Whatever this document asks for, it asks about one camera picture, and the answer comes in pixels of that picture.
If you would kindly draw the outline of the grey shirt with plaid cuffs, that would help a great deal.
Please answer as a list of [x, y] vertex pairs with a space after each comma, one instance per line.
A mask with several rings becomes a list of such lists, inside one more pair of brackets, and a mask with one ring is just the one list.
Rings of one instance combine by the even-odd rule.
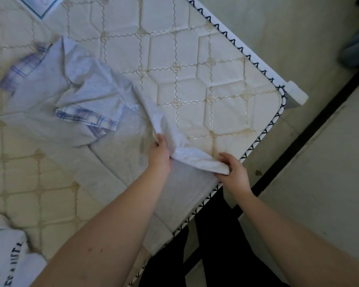
[[173, 162], [143, 246], [157, 252], [228, 174], [195, 148], [164, 111], [124, 75], [69, 38], [40, 44], [13, 64], [0, 87], [9, 98], [0, 118], [34, 139], [90, 195], [109, 204], [147, 168], [164, 135]]

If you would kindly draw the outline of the person's black trousers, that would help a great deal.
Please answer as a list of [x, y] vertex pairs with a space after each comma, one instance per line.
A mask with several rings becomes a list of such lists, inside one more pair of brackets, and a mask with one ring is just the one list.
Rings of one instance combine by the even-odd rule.
[[[217, 191], [194, 218], [207, 287], [290, 287], [253, 252], [233, 209]], [[187, 287], [186, 226], [147, 263], [139, 287]]]

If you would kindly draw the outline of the white label with blue border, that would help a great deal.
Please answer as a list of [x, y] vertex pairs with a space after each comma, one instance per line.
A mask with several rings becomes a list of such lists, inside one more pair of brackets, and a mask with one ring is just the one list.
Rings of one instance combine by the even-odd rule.
[[64, 0], [15, 0], [33, 17], [42, 21]]

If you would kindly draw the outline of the white bed frame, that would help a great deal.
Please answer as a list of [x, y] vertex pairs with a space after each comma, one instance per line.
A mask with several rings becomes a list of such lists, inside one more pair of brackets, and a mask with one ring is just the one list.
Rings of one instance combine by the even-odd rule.
[[198, 0], [187, 0], [211, 25], [225, 36], [266, 78], [277, 88], [286, 99], [286, 109], [303, 106], [308, 95], [302, 91], [293, 81], [286, 82], [269, 65], [267, 65], [251, 48], [240, 40], [228, 27], [215, 17]]

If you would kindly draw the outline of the person's left hand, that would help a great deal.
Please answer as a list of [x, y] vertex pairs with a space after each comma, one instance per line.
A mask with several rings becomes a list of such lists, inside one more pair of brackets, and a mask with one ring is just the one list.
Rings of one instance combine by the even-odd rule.
[[151, 145], [148, 154], [148, 169], [167, 178], [172, 170], [172, 158], [168, 149], [156, 148], [156, 141]]

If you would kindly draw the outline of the person's right forearm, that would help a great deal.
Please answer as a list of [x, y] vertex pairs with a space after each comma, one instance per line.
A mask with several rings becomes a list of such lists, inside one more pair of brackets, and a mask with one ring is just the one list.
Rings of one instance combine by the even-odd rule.
[[359, 287], [359, 262], [279, 214], [251, 189], [230, 190], [291, 287]]

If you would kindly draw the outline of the white garment with dark print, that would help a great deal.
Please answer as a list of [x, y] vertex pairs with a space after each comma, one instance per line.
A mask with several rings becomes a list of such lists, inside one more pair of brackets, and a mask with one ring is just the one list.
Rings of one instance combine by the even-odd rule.
[[47, 262], [30, 251], [28, 237], [0, 214], [0, 287], [30, 287]]

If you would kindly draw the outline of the cream quilted mattress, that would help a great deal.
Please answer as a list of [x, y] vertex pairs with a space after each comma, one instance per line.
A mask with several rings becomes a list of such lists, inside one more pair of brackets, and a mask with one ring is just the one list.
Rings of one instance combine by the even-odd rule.
[[[64, 0], [38, 22], [0, 0], [0, 81], [40, 44], [66, 37], [130, 79], [191, 144], [245, 159], [286, 99], [187, 0]], [[0, 115], [9, 95], [0, 87]], [[0, 118], [0, 214], [49, 260], [102, 207], [73, 175]]]

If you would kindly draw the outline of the person's left forearm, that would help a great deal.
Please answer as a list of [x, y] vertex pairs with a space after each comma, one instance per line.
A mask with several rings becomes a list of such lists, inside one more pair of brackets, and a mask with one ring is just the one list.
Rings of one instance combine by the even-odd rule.
[[149, 166], [60, 248], [31, 287], [122, 287], [168, 175]]

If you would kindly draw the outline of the blue-grey object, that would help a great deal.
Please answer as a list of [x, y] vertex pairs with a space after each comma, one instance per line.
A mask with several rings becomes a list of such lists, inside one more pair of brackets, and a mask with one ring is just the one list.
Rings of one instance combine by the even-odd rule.
[[354, 68], [359, 66], [359, 32], [344, 46], [338, 59], [345, 67]]

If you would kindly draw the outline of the person's right hand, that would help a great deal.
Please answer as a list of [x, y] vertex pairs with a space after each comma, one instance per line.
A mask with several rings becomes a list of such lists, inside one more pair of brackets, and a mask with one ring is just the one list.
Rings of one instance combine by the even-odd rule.
[[227, 165], [230, 173], [226, 180], [219, 180], [238, 201], [241, 198], [254, 196], [246, 168], [242, 163], [229, 153], [220, 153], [219, 161]]

